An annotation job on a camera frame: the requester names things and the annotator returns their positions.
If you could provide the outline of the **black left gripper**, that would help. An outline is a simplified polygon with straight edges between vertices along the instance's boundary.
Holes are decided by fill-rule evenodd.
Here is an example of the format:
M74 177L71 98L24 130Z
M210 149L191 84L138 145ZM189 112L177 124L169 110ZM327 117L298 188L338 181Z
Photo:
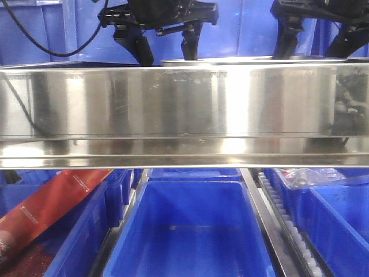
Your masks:
M154 57L142 30L158 36L182 32L181 49L185 60L197 60L198 43L204 23L216 25L218 6L201 1L128 1L104 8L98 15L102 27L115 26L113 38L141 66L152 66Z

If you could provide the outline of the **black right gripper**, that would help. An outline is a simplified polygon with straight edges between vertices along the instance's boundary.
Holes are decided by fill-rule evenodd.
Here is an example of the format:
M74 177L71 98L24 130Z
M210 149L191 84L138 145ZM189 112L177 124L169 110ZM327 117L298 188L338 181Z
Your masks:
M278 22L273 59L290 59L304 30L304 18L344 23L326 57L349 57L368 44L368 1L273 1L270 12Z

